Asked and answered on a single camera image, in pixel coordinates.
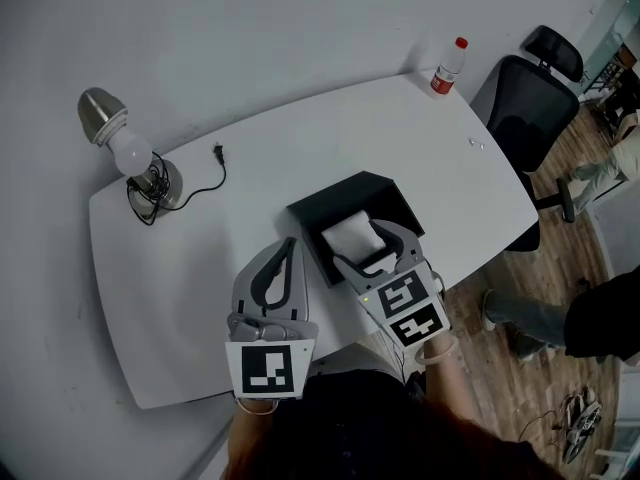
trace bottle label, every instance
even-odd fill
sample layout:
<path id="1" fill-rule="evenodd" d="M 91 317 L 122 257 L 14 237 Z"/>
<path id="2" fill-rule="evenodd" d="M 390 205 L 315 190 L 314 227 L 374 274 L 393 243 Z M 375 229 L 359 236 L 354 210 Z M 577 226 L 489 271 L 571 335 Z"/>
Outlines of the bottle label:
<path id="1" fill-rule="evenodd" d="M 439 66 L 436 74 L 433 75 L 433 80 L 431 80 L 431 88 L 438 94 L 449 94 L 456 76 L 457 73 L 450 73 L 442 66 Z"/>

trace plug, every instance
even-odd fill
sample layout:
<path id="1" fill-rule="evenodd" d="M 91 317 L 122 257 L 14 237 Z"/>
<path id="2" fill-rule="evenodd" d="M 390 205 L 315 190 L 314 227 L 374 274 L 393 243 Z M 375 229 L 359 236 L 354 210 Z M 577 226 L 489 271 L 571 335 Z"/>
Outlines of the plug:
<path id="1" fill-rule="evenodd" d="M 222 146 L 217 142 L 213 146 L 213 154 L 220 165 L 224 165 L 224 155 L 222 154 Z"/>

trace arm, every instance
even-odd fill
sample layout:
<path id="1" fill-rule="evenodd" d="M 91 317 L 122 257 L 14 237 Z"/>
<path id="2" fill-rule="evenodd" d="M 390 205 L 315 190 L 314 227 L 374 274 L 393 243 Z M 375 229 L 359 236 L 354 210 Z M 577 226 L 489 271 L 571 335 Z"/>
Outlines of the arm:
<path id="1" fill-rule="evenodd" d="M 613 139 L 612 146 L 616 146 L 622 142 L 622 138 L 627 133 L 629 128 L 633 128 L 638 126 L 638 115 L 637 114 L 629 114 L 626 116 L 622 122 L 620 123 L 620 127 L 618 128 L 618 133 L 616 133 L 615 138 Z"/>
<path id="2" fill-rule="evenodd" d="M 242 404 L 254 412 L 267 412 L 273 407 L 271 401 L 242 400 Z M 236 408 L 229 431 L 229 464 L 233 464 L 248 453 L 260 437 L 271 426 L 273 414 L 254 416 L 247 414 L 240 407 Z"/>
<path id="3" fill-rule="evenodd" d="M 443 332 L 424 344 L 424 357 L 443 354 L 452 343 L 451 333 Z M 439 363 L 425 366 L 427 400 L 447 406 L 460 419 L 483 426 L 475 393 L 458 355 L 456 350 Z"/>

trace lamp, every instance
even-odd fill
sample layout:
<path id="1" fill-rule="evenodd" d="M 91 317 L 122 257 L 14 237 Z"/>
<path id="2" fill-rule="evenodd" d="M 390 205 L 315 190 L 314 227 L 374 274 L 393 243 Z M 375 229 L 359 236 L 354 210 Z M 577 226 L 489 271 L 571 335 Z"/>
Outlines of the lamp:
<path id="1" fill-rule="evenodd" d="M 78 116 L 89 142 L 107 146 L 120 172 L 130 177 L 133 209 L 145 218 L 159 217 L 176 207 L 182 176 L 169 160 L 157 155 L 153 160 L 149 143 L 126 126 L 128 113 L 118 98 L 99 87 L 87 89 L 78 100 Z"/>

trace wrist strap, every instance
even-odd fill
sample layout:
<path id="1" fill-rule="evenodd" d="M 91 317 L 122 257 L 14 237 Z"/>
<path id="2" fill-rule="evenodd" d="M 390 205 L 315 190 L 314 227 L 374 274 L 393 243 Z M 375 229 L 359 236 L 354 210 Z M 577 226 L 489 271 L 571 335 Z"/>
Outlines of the wrist strap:
<path id="1" fill-rule="evenodd" d="M 240 407 L 240 409 L 242 409 L 247 414 L 252 414 L 253 416 L 268 416 L 269 414 L 273 414 L 274 412 L 276 412 L 279 402 L 280 400 L 272 400 L 273 407 L 271 409 L 265 412 L 255 412 L 250 409 L 247 409 L 242 403 L 242 400 L 240 400 L 239 398 L 236 398 L 236 403 L 238 404 L 238 407 Z"/>
<path id="2" fill-rule="evenodd" d="M 458 346 L 460 345 L 460 340 L 455 336 L 452 336 L 453 342 L 449 345 L 449 348 L 445 350 L 442 354 L 438 354 L 433 357 L 424 357 L 424 346 L 419 347 L 416 351 L 416 363 L 424 365 L 424 366 L 433 366 L 434 364 L 441 363 L 446 357 L 450 356 L 452 352 L 454 352 Z"/>

